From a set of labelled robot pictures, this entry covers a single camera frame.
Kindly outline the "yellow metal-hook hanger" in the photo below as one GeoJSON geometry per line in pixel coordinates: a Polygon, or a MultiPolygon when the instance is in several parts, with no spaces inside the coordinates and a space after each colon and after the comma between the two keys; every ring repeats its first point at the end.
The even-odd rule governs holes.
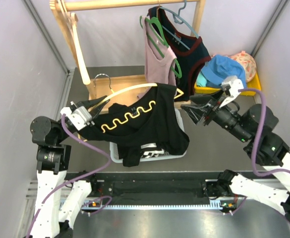
{"type": "Polygon", "coordinates": [[[108,141],[123,146],[148,143],[179,145],[188,136],[178,125],[174,100],[176,86],[154,83],[124,88],[109,96],[107,113],[93,119],[93,125],[79,130],[88,141],[108,141]]]}

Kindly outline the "small black tank top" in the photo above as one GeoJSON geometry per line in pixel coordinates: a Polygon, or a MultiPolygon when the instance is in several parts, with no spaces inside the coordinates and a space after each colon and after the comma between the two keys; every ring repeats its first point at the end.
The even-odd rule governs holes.
{"type": "Polygon", "coordinates": [[[118,145],[118,156],[123,159],[124,167],[138,166],[141,159],[141,146],[121,146],[118,145]]]}

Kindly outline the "black white striped tank top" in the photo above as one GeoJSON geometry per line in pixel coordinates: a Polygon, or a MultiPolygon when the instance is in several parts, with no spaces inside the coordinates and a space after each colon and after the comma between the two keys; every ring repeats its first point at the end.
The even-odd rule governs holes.
{"type": "Polygon", "coordinates": [[[141,159],[156,158],[168,156],[169,152],[156,143],[141,145],[141,159]]]}

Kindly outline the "beige wooden hanger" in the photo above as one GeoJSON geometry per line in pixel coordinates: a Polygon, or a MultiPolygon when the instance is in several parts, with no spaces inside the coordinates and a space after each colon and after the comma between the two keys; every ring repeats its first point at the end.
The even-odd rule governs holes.
{"type": "Polygon", "coordinates": [[[77,15],[73,12],[71,13],[67,11],[65,2],[63,0],[58,0],[57,3],[60,7],[61,13],[66,21],[67,27],[71,34],[71,39],[75,48],[74,50],[75,61],[80,71],[82,82],[84,85],[89,85],[91,83],[91,79],[86,68],[86,64],[84,61],[84,57],[83,57],[80,42],[79,42],[79,37],[78,37],[78,32],[77,32],[77,22],[78,22],[77,15]]]}

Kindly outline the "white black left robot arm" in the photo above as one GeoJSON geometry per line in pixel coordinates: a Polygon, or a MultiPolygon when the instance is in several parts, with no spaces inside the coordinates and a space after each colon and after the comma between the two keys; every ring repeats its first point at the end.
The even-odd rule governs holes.
{"type": "Polygon", "coordinates": [[[40,116],[30,124],[32,142],[38,146],[37,196],[35,214],[27,231],[28,238],[71,238],[77,215],[88,203],[88,196],[98,192],[98,184],[93,175],[106,165],[67,180],[71,146],[63,142],[71,137],[82,145],[106,156],[105,151],[88,144],[74,133],[91,129],[94,119],[109,100],[98,99],[71,103],[61,110],[59,121],[40,116]]]}

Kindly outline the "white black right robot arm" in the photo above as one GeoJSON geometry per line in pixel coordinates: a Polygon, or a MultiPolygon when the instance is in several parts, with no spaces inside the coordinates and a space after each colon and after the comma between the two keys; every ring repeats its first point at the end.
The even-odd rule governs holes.
{"type": "Polygon", "coordinates": [[[259,90],[261,102],[252,105],[243,115],[232,110],[234,99],[223,96],[223,90],[206,95],[191,96],[190,104],[181,108],[191,120],[204,125],[215,122],[239,141],[246,143],[244,152],[252,162],[257,177],[274,176],[284,189],[277,189],[255,182],[242,174],[225,170],[215,182],[204,187],[209,199],[242,196],[262,203],[282,215],[290,223],[290,147],[273,132],[278,118],[267,107],[265,96],[259,90]]]}

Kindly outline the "pink tank top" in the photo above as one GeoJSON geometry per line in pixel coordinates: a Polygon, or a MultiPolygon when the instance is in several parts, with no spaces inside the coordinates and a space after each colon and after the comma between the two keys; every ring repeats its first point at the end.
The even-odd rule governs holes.
{"type": "Polygon", "coordinates": [[[144,35],[144,44],[145,44],[145,77],[149,83],[163,83],[169,85],[176,85],[175,74],[171,71],[170,66],[173,65],[173,59],[176,57],[173,50],[170,50],[161,44],[161,51],[165,54],[163,59],[153,44],[146,39],[145,30],[155,39],[155,35],[152,30],[149,28],[149,24],[146,23],[143,30],[144,35]]]}

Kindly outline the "blue plastic hanger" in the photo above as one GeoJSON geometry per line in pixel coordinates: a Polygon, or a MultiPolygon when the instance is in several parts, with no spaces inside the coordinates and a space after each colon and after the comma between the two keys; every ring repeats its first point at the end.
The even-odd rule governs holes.
{"type": "MultiPolygon", "coordinates": [[[[181,17],[181,15],[180,15],[181,11],[184,10],[184,9],[186,8],[186,5],[187,5],[187,0],[184,0],[183,2],[184,2],[183,6],[180,7],[180,8],[178,9],[177,13],[175,13],[174,11],[172,11],[172,10],[166,8],[166,7],[163,7],[163,6],[161,6],[161,5],[159,4],[158,7],[157,7],[157,10],[156,10],[156,12],[157,12],[157,13],[156,13],[156,16],[159,17],[159,10],[160,10],[160,9],[162,9],[162,10],[164,10],[164,11],[167,11],[167,12],[171,13],[172,16],[173,16],[174,22],[175,22],[176,24],[179,24],[179,25],[185,24],[185,25],[190,29],[190,32],[193,33],[193,35],[194,35],[196,38],[199,38],[199,35],[198,35],[197,32],[193,29],[193,27],[192,27],[192,26],[191,26],[191,25],[190,25],[186,20],[184,20],[184,19],[181,17]]],[[[187,50],[190,50],[190,47],[187,46],[187,45],[186,45],[186,44],[185,44],[185,43],[180,39],[180,36],[177,36],[175,33],[172,33],[170,30],[168,30],[168,29],[167,29],[165,26],[163,26],[163,25],[162,25],[162,28],[163,28],[166,32],[168,32],[170,35],[172,35],[172,36],[174,37],[174,39],[175,39],[178,43],[180,43],[181,45],[183,45],[187,50]]]]}

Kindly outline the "wooden clothes rack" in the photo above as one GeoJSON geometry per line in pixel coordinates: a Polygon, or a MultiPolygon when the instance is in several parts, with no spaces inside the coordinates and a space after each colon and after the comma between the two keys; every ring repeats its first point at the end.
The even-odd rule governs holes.
{"type": "MultiPolygon", "coordinates": [[[[55,9],[55,0],[50,1],[50,9],[58,23],[58,13],[55,9]]],[[[109,93],[109,98],[120,97],[125,102],[132,102],[147,93],[149,87],[154,87],[157,83],[149,83],[144,75],[131,75],[121,77],[109,77],[100,73],[94,78],[90,78],[91,83],[86,85],[89,91],[89,99],[96,99],[109,93]]]]}

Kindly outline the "blue bucket hat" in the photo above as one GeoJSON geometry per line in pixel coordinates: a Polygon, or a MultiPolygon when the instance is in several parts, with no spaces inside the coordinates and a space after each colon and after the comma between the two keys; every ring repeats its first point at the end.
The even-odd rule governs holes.
{"type": "Polygon", "coordinates": [[[220,88],[222,82],[229,76],[236,76],[247,87],[243,66],[237,61],[221,55],[215,55],[206,62],[198,73],[196,85],[198,87],[220,88]]]}

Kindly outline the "navy maroon-trimmed jersey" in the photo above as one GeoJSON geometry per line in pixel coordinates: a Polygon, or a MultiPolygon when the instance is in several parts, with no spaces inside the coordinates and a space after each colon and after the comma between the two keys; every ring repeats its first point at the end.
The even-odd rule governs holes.
{"type": "Polygon", "coordinates": [[[199,72],[205,63],[211,60],[202,37],[189,36],[179,32],[161,7],[150,8],[148,16],[158,18],[163,28],[164,37],[175,53],[182,72],[182,78],[177,80],[177,88],[182,90],[184,94],[176,101],[188,101],[189,97],[194,95],[194,84],[199,72]]]}

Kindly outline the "white plastic laundry basket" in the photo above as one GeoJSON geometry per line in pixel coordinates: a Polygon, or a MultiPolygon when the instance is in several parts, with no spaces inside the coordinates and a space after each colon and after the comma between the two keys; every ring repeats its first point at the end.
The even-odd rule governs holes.
{"type": "MultiPolygon", "coordinates": [[[[175,109],[175,115],[176,115],[176,120],[177,123],[179,125],[179,127],[181,128],[182,131],[184,131],[184,125],[183,125],[183,120],[180,114],[180,111],[178,109],[175,109]]],[[[177,158],[182,158],[186,155],[187,151],[185,151],[182,155],[171,155],[168,152],[166,152],[165,154],[160,154],[158,157],[151,157],[151,158],[141,158],[140,162],[149,162],[149,161],[161,161],[161,160],[169,160],[169,159],[177,159],[177,158]]],[[[122,164],[123,163],[123,159],[120,159],[118,156],[118,148],[117,148],[117,144],[110,142],[110,156],[111,156],[111,160],[114,163],[118,163],[118,164],[122,164]]]]}

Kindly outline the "yellow plastic bin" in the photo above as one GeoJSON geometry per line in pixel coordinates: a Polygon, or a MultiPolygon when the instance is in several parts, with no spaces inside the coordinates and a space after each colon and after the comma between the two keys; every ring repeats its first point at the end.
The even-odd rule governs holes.
{"type": "MultiPolygon", "coordinates": [[[[255,73],[254,78],[247,83],[248,88],[254,88],[257,90],[261,90],[261,84],[258,77],[258,73],[255,73]]],[[[194,85],[194,91],[197,94],[211,94],[219,91],[219,88],[210,88],[210,87],[198,87],[197,85],[194,85]]],[[[242,96],[254,96],[255,92],[252,91],[246,91],[241,93],[242,96]]]]}

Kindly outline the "pink floral hat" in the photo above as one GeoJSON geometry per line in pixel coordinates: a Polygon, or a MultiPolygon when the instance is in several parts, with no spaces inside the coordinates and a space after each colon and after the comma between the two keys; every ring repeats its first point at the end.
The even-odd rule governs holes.
{"type": "Polygon", "coordinates": [[[244,68],[247,83],[253,80],[257,72],[257,65],[255,59],[249,53],[241,51],[240,53],[229,56],[229,58],[238,62],[244,68]]]}

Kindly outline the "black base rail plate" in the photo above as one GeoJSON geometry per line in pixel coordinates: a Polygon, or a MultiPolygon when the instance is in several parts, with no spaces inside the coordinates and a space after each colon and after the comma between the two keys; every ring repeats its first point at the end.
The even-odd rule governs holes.
{"type": "Polygon", "coordinates": [[[110,206],[206,205],[221,197],[247,197],[266,201],[277,194],[275,188],[259,183],[250,172],[139,172],[69,173],[71,185],[81,180],[91,187],[89,198],[109,196],[110,206]]]}

